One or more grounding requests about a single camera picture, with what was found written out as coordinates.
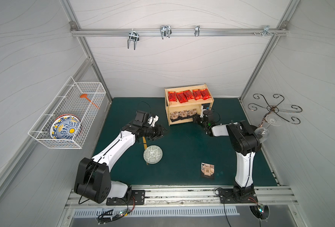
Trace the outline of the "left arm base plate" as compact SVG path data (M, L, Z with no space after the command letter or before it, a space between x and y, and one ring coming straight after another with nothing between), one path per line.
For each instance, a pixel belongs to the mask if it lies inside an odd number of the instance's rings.
M123 198L107 198L107 206L133 206L133 205L144 205L145 203L145 190L127 190L126 195Z

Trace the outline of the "floral tea bag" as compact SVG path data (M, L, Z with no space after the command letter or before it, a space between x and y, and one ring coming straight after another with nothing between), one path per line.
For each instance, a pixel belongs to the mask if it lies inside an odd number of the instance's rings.
M178 112L178 111L171 112L171 113L169 114L169 118L170 118L170 121L171 121L171 122L175 122L175 121L180 120L179 112Z
M201 177L214 179L215 168L212 164L201 163Z
M179 119L180 119L180 120L184 120L184 119L187 119L187 118L188 118L188 114L187 114L187 111L186 111L186 110L179 111L178 115L179 115Z
M197 114L197 110L196 109L191 109L187 111L187 117L188 118L193 118L194 115Z

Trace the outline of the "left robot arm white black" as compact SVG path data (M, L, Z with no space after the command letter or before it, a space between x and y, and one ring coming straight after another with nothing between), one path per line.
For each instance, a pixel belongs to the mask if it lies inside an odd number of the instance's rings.
M162 125L138 127L126 125L117 137L100 153L92 158L83 158L79 165L74 192L87 200L102 203L109 198L129 202L132 187L126 183L111 180L110 172L121 156L142 137L150 141L164 136L167 131Z

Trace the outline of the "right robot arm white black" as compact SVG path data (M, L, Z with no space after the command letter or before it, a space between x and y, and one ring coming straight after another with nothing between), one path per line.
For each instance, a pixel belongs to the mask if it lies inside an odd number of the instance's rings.
M203 110L201 114L192 117L193 122L202 126L211 137L228 136L237 156L237 171L233 197L237 201L253 196L253 162L256 153L261 149L261 143L255 134L256 127L245 120L216 124L213 121L213 111Z

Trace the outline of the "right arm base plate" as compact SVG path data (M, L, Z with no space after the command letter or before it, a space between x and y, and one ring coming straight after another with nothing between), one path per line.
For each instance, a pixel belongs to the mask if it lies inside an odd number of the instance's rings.
M234 186L233 188L217 188L214 192L222 204L234 203L258 203L254 186L241 188Z

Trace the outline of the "red tea bag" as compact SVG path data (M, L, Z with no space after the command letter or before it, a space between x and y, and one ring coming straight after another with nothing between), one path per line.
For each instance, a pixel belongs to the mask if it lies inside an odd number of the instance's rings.
M193 89L193 95L194 95L195 100L203 99L200 89Z
M179 103L186 103L188 102L184 92L177 92L176 93L176 97L177 97L177 100L179 101Z
M191 90L185 90L185 91L183 91L183 94L185 95L187 100L195 99L195 96L194 96L194 94L192 93Z
M169 102L177 102L177 96L175 91L169 91L167 94Z
M207 100L212 97L208 89L201 89L200 92L203 100Z

